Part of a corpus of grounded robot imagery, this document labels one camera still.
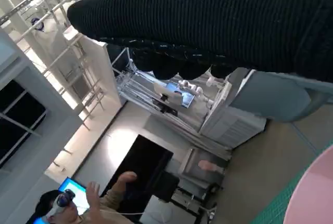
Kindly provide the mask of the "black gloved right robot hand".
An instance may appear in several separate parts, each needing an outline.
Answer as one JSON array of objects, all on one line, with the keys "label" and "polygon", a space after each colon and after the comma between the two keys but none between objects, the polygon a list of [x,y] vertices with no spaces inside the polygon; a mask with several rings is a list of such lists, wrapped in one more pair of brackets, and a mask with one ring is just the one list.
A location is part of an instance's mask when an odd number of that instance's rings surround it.
[{"label": "black gloved right robot hand", "polygon": [[247,68],[332,82],[332,0],[80,0],[67,16],[160,80]]}]

